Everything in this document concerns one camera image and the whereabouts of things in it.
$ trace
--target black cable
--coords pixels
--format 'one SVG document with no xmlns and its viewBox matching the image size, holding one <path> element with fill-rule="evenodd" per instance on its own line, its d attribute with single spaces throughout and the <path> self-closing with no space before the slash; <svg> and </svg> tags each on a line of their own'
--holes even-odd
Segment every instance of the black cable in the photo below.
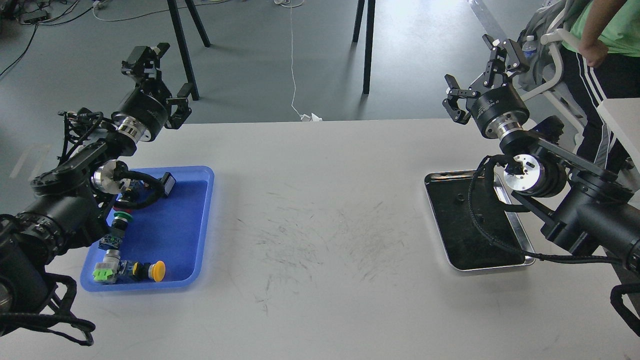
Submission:
<svg viewBox="0 0 640 360">
<path fill-rule="evenodd" d="M 74 153 L 74 151 L 76 151 L 76 149 L 82 145 L 82 143 L 89 137 L 89 135 L 91 135 L 97 128 L 98 126 L 100 126 L 100 123 L 102 122 L 102 119 L 104 118 L 103 114 L 101 112 L 97 112 L 97 113 L 89 113 L 89 114 L 83 114 L 86 116 L 95 116 L 98 115 L 98 120 L 96 120 L 93 125 L 91 125 L 91 127 L 89 128 L 89 130 L 87 130 L 82 136 L 80 136 L 80 139 L 78 139 L 78 141 L 74 144 L 74 146 L 69 149 L 69 152 L 66 153 L 65 155 L 63 155 L 60 158 L 60 163 L 64 163 L 65 161 L 69 160 L 69 157 L 71 156 L 71 154 Z"/>
<path fill-rule="evenodd" d="M 31 34 L 31 38 L 29 39 L 29 43 L 27 44 L 27 47 L 24 49 L 24 51 L 22 52 L 22 54 L 20 54 L 20 56 L 18 56 L 18 58 L 12 62 L 11 64 L 9 64 L 9 66 L 7 66 L 4 70 L 2 70 L 2 72 L 0 72 L 0 77 L 2 75 L 4 75 L 4 73 L 9 70 L 12 66 L 14 66 L 18 61 L 20 61 L 20 59 L 22 59 L 22 57 L 27 53 L 27 50 L 29 50 L 29 46 L 31 46 L 31 42 L 33 41 L 33 37 L 36 35 L 36 30 L 38 29 L 38 24 L 36 24 L 33 27 L 33 34 Z"/>
<path fill-rule="evenodd" d="M 500 201 L 500 199 L 498 199 L 498 195 L 493 189 L 493 168 L 495 168 L 498 163 L 508 163 L 509 161 L 514 161 L 514 159 L 511 156 L 506 155 L 495 155 L 489 158 L 489 160 L 484 164 L 485 168 L 488 167 L 491 169 L 491 171 L 484 172 L 484 190 L 489 195 L 489 199 L 494 204 L 500 206 L 503 211 L 510 213 L 528 213 L 530 210 L 524 205 L 506 204 Z"/>
<path fill-rule="evenodd" d="M 64 123 L 65 123 L 65 137 L 63 139 L 63 144 L 62 144 L 62 155 L 60 155 L 60 157 L 58 158 L 58 166 L 62 165 L 62 159 L 65 157 L 65 155 L 67 154 L 67 147 L 69 145 L 69 136 L 70 136 L 70 123 L 69 123 L 69 115 L 67 112 L 64 113 Z"/>
<path fill-rule="evenodd" d="M 93 337 L 90 333 L 95 330 L 95 324 L 88 320 L 78 319 L 74 316 L 32 313 L 4 313 L 0 314 L 0 323 L 13 327 L 23 327 L 32 331 L 50 332 L 51 334 L 62 336 L 67 340 L 73 341 L 74 343 L 83 346 L 93 345 Z M 86 339 L 79 340 L 71 335 L 65 334 L 64 332 L 48 329 L 48 327 L 51 327 L 58 323 L 67 323 L 72 327 L 80 330 L 84 334 Z"/>
<path fill-rule="evenodd" d="M 503 242 L 502 240 L 496 238 L 495 236 L 487 233 L 484 228 L 480 225 L 480 222 L 477 219 L 476 212 L 472 206 L 472 193 L 475 188 L 476 181 L 482 172 L 493 171 L 492 168 L 485 168 L 486 162 L 491 158 L 491 156 L 485 156 L 484 159 L 478 165 L 476 172 L 474 172 L 473 177 L 471 178 L 471 183 L 469 184 L 469 190 L 467 193 L 468 197 L 468 207 L 469 212 L 471 214 L 471 221 L 474 227 L 494 246 L 499 247 L 502 250 L 514 252 L 521 255 L 530 256 L 532 258 L 539 259 L 540 261 L 551 261 L 553 263 L 560 264 L 588 264 L 588 263 L 608 263 L 615 265 L 622 265 L 622 260 L 617 258 L 610 258 L 607 256 L 574 256 L 574 255 L 548 255 L 548 254 L 538 254 L 535 252 L 526 251 L 523 249 L 519 249 L 511 246 Z"/>
<path fill-rule="evenodd" d="M 82 14 L 80 14 L 80 15 L 78 15 L 78 16 L 76 16 L 76 17 L 74 17 L 73 19 L 69 19 L 69 20 L 67 20 L 67 21 L 57 22 L 57 23 L 55 23 L 55 24 L 40 24 L 40 25 L 42 25 L 42 26 L 56 26 L 56 25 L 66 24 L 66 23 L 68 23 L 68 22 L 72 22 L 73 20 L 76 20 L 76 19 L 77 19 L 77 18 L 79 18 L 80 16 L 82 16 L 82 15 L 84 15 L 84 14 L 86 14 L 86 13 L 90 12 L 90 11 L 91 11 L 91 9 L 93 9 L 93 8 L 89 8 L 89 9 L 85 10 Z"/>
<path fill-rule="evenodd" d="M 46 3 L 44 1 L 42 1 L 42 2 L 39 2 L 37 4 L 38 5 L 37 9 L 31 10 L 31 11 L 25 11 L 24 10 L 25 9 L 24 4 L 26 3 L 26 0 L 25 0 L 25 1 L 22 2 L 22 4 L 18 3 L 18 15 L 17 16 L 20 17 L 20 16 L 28 14 L 28 13 L 34 13 L 34 12 L 37 12 L 37 11 L 42 10 L 44 8 L 48 8 L 48 7 L 51 6 L 52 2 L 53 2 L 53 0 L 48 0 Z"/>
<path fill-rule="evenodd" d="M 622 300 L 622 295 L 635 293 L 640 293 L 640 283 L 617 285 L 611 289 L 610 300 L 611 305 L 616 312 L 618 312 L 622 320 L 627 323 L 636 335 L 640 336 L 640 318 L 629 310 Z"/>
<path fill-rule="evenodd" d="M 25 15 L 25 14 L 33 13 L 33 12 L 36 12 L 36 11 L 39 11 L 39 10 L 43 10 L 44 8 L 48 8 L 48 7 L 50 7 L 50 6 L 51 6 L 51 3 L 52 3 L 52 1 L 51 1 L 51 0 L 50 0 L 47 4 L 45 4 L 45 5 L 43 5 L 44 3 L 38 3 L 38 8 L 37 8 L 36 10 L 31 10 L 31 11 L 29 11 L 29 12 L 22 12 L 22 13 L 19 13 L 19 14 L 18 14 L 18 18 L 22 17 L 22 16 L 23 16 L 23 15 Z M 63 5 L 67 5 L 67 4 L 68 4 L 68 2 L 67 2 L 67 1 L 60 1 L 60 3 L 61 3 L 61 4 L 63 4 Z M 52 18 L 52 19 L 45 19 L 45 20 L 42 20 L 42 21 L 38 21 L 38 22 L 36 22 L 35 24 L 43 25 L 43 24 L 44 24 L 44 23 L 46 23 L 46 22 L 56 21 L 56 20 L 58 20 L 58 19 L 62 18 L 63 16 L 68 15 L 68 14 L 70 14 L 71 12 L 73 12 L 73 10 L 76 8 L 76 6 L 77 6 L 77 4 L 78 4 L 78 3 L 79 3 L 79 0 L 74 1 L 74 3 L 73 3 L 73 4 L 71 4 L 71 6 L 69 6 L 68 8 L 66 8 L 66 9 L 65 9 L 65 11 L 63 11 L 60 15 L 58 15 L 58 16 L 56 16 L 56 17 Z"/>
<path fill-rule="evenodd" d="M 132 180 L 140 180 L 144 183 L 148 184 L 154 189 L 154 192 L 149 195 L 142 202 L 131 202 L 131 201 L 116 201 L 114 207 L 120 209 L 143 209 L 147 206 L 155 203 L 160 199 L 162 195 L 164 195 L 164 185 L 162 182 L 149 174 L 145 174 L 143 172 L 132 171 L 132 170 L 116 170 L 113 174 L 113 179 L 119 181 L 121 179 L 132 179 Z"/>
</svg>

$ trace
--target gray floor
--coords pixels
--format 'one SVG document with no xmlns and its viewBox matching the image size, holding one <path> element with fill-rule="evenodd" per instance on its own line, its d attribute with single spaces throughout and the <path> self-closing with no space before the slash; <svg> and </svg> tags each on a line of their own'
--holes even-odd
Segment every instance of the gray floor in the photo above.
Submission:
<svg viewBox="0 0 640 360">
<path fill-rule="evenodd" d="M 444 74 L 454 74 L 464 86 L 480 74 L 488 59 L 480 38 L 483 27 L 471 9 L 482 2 L 378 1 L 368 96 L 362 95 L 364 22 L 360 43 L 351 42 L 356 3 L 305 0 L 292 12 L 272 0 L 199 6 L 214 44 L 211 48 L 202 46 L 189 13 L 181 10 L 202 97 L 191 103 L 188 122 L 298 121 L 290 106 L 290 16 L 297 85 L 294 104 L 300 113 L 314 112 L 325 121 L 447 117 L 440 104 L 446 89 Z M 541 1 L 484 3 L 497 25 L 516 38 Z M 90 5 L 91 1 L 82 0 L 74 14 Z M 54 4 L 54 13 L 65 7 Z M 164 1 L 112 0 L 99 16 L 119 19 L 162 9 L 166 9 Z M 4 21 L 0 69 L 24 50 L 32 30 Z M 88 13 L 69 24 L 38 28 L 25 57 L 0 78 L 3 212 L 16 212 L 26 205 L 28 179 L 55 165 L 62 139 L 62 121 L 56 112 L 83 106 L 115 111 L 133 86 L 120 74 L 120 62 L 134 46 L 158 42 L 175 45 L 167 12 L 123 22 L 102 22 Z M 162 65 L 164 80 L 175 93 L 186 80 L 177 46 Z M 529 106 L 534 120 L 550 111 L 544 99 L 535 99 Z M 21 156 L 24 161 L 17 171 Z"/>
</svg>

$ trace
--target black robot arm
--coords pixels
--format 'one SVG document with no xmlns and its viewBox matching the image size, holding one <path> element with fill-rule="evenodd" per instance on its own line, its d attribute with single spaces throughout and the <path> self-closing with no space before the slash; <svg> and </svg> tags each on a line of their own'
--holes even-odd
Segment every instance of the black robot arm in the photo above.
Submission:
<svg viewBox="0 0 640 360">
<path fill-rule="evenodd" d="M 495 165 L 504 167 L 505 182 L 513 190 L 512 196 L 522 205 L 509 208 L 499 205 L 506 211 L 534 213 L 544 221 L 540 231 L 545 238 L 571 254 L 527 255 L 559 263 L 613 263 L 639 274 L 640 210 L 628 204 L 634 193 L 616 182 L 616 174 L 552 143 L 557 134 L 544 131 L 542 123 L 529 131 L 522 128 L 529 118 L 529 110 L 511 80 L 513 75 L 528 69 L 526 59 L 511 40 L 494 42 L 486 35 L 483 38 L 491 49 L 485 71 L 467 90 L 461 90 L 455 78 L 446 75 L 449 90 L 443 105 L 453 121 L 466 124 L 473 117 L 483 137 L 500 140 L 503 154 L 488 156 L 476 172 L 476 177 L 482 173 L 492 176 Z M 458 107 L 460 99 L 467 101 L 466 111 Z M 535 199 L 556 196 L 567 183 L 570 190 L 556 209 L 549 209 Z M 509 248 L 486 234 L 473 212 L 472 218 L 478 230 L 494 245 L 505 250 L 523 251 Z M 593 256 L 599 246 L 615 258 Z M 612 290 L 611 302 L 640 336 L 640 320 L 621 300 L 624 293 L 638 291 L 640 286 L 637 284 L 617 286 Z"/>
<path fill-rule="evenodd" d="M 0 217 L 0 336 L 23 327 L 53 332 L 81 345 L 91 345 L 95 326 L 76 318 L 71 305 L 76 282 L 68 276 L 45 271 L 56 256 L 69 249 L 90 246 L 109 232 L 106 218 L 111 208 L 142 208 L 160 198 L 163 184 L 146 174 L 129 171 L 118 160 L 131 156 L 139 141 L 153 141 L 162 127 L 178 129 L 191 113 L 185 84 L 172 97 L 162 81 L 160 58 L 169 44 L 135 47 L 122 73 L 136 82 L 110 119 L 86 109 L 65 116 L 65 146 L 60 164 L 31 182 L 36 200 L 23 212 Z M 177 109 L 171 114 L 172 106 Z M 69 128 L 85 129 L 71 135 Z M 67 142 L 75 145 L 67 151 Z M 154 193 L 140 203 L 117 200 L 132 180 L 149 184 Z M 58 285 L 66 286 L 62 296 Z M 46 307 L 53 315 L 40 314 Z M 50 329 L 68 323 L 84 340 Z"/>
</svg>

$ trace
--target white stripe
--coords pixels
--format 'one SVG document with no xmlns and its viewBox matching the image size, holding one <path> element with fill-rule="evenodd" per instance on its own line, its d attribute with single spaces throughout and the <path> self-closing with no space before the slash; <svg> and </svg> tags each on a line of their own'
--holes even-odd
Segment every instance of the white stripe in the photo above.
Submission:
<svg viewBox="0 0 640 360">
<path fill-rule="evenodd" d="M 38 162 L 36 163 L 36 166 L 33 167 L 33 171 L 31 171 L 31 176 L 29 176 L 29 180 L 31 180 L 34 177 L 40 175 L 40 169 L 42 168 L 42 165 L 44 164 L 44 160 L 46 159 L 47 155 L 49 154 L 49 150 L 51 150 L 51 144 L 49 144 L 49 143 L 40 144 L 40 146 L 44 151 L 42 152 L 42 155 L 38 159 Z"/>
<path fill-rule="evenodd" d="M 18 159 L 18 162 L 15 163 L 15 166 L 13 167 L 13 170 L 9 175 L 10 179 L 15 179 L 18 176 L 18 174 L 20 173 L 20 170 L 22 170 L 22 166 L 24 165 L 24 162 L 27 161 L 27 156 L 29 156 L 29 153 L 31 152 L 34 146 L 35 144 L 31 144 L 31 146 L 29 146 L 25 151 L 22 152 L 22 154 L 20 154 L 20 158 Z"/>
<path fill-rule="evenodd" d="M 605 101 L 607 99 L 607 94 L 605 94 L 604 90 L 602 90 L 602 86 L 600 86 L 600 80 L 598 80 L 598 77 L 596 76 L 596 72 L 593 70 L 593 67 L 589 68 L 589 71 L 591 72 L 591 75 L 593 75 L 593 79 L 594 79 L 593 83 L 598 88 L 598 91 L 600 92 L 600 97 L 602 98 L 602 101 Z"/>
<path fill-rule="evenodd" d="M 600 105 L 600 103 L 602 102 L 602 97 L 600 96 L 600 94 L 598 94 L 598 91 L 596 90 L 596 87 L 593 86 L 593 80 L 591 79 L 591 76 L 589 76 L 589 66 L 587 65 L 587 62 L 585 61 L 586 59 L 584 57 L 582 57 L 582 64 L 584 65 L 582 70 L 584 73 L 584 80 L 585 80 L 585 84 L 587 84 L 589 86 L 589 89 L 591 90 L 591 93 L 593 94 L 593 98 L 595 99 L 595 101 L 598 103 L 598 105 Z"/>
<path fill-rule="evenodd" d="M 582 70 L 578 69 L 578 73 L 580 74 L 580 78 L 582 79 L 582 84 L 584 85 L 584 88 L 587 90 L 587 94 L 589 95 L 589 98 L 591 99 L 591 104 L 593 105 L 594 108 L 597 108 L 594 99 L 598 99 L 597 95 L 594 94 L 593 88 L 589 85 L 587 85 L 587 78 L 588 73 L 587 73 L 587 64 L 584 61 L 584 58 L 576 53 L 575 54 L 576 59 L 578 59 L 578 68 L 580 68 L 580 66 L 582 65 Z M 604 120 L 602 120 L 602 117 L 600 117 L 600 120 L 602 121 L 602 129 L 601 129 L 601 133 L 600 133 L 600 143 L 598 144 L 598 150 L 596 151 L 596 157 L 595 159 L 593 159 L 593 163 L 601 166 L 601 167 L 606 167 L 607 166 L 607 153 L 608 153 L 608 149 L 609 149 L 609 128 L 607 127 L 607 124 L 605 124 Z"/>
<path fill-rule="evenodd" d="M 582 80 L 582 84 L 584 85 L 584 88 L 587 90 L 587 95 L 589 95 L 589 99 L 591 100 L 591 105 L 593 105 L 594 108 L 597 108 L 597 106 L 596 106 L 596 104 L 595 104 L 595 102 L 593 100 L 593 94 L 590 91 L 591 88 L 589 87 L 589 85 L 587 85 L 586 81 L 584 80 L 584 76 L 583 76 L 584 75 L 584 71 L 583 71 L 584 66 L 581 66 L 582 65 L 582 61 L 581 60 L 583 60 L 584 58 L 578 53 L 575 53 L 575 58 L 578 60 L 578 75 L 580 76 L 580 79 Z"/>
</svg>

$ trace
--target black strap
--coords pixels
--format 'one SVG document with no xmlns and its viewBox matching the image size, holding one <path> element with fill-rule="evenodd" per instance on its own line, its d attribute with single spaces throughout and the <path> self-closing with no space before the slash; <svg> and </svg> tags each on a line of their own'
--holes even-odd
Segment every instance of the black strap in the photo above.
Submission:
<svg viewBox="0 0 640 360">
<path fill-rule="evenodd" d="M 611 289 L 611 305 L 618 312 L 622 320 L 634 331 L 634 333 L 640 336 L 640 319 L 625 306 L 622 301 L 622 295 L 640 293 L 640 282 L 635 284 L 622 284 L 614 286 Z"/>
</svg>

